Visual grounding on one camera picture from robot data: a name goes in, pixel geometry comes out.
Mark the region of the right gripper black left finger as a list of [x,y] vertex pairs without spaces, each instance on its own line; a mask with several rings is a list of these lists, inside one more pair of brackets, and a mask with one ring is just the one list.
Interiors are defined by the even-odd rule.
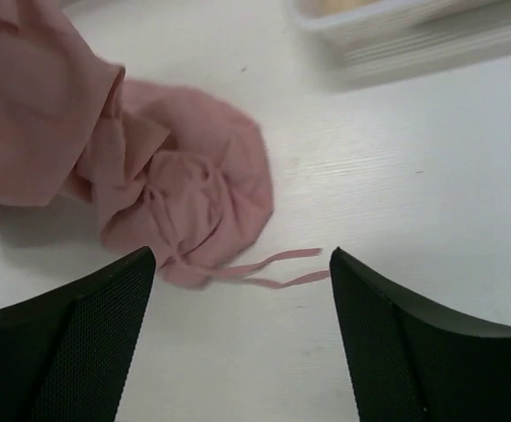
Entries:
[[155,271],[144,247],[0,309],[0,421],[114,421]]

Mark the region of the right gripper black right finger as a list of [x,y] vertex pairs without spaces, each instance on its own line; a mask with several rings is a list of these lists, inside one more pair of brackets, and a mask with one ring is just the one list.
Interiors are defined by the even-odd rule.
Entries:
[[341,249],[330,272],[361,421],[511,421],[511,326],[443,306]]

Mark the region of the pink trousers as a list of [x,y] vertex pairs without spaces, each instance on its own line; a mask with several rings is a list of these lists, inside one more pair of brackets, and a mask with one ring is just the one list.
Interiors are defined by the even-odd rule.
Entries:
[[0,209],[94,207],[105,247],[149,247],[163,279],[279,288],[259,238],[274,192],[259,126],[204,91],[130,80],[50,1],[0,1]]

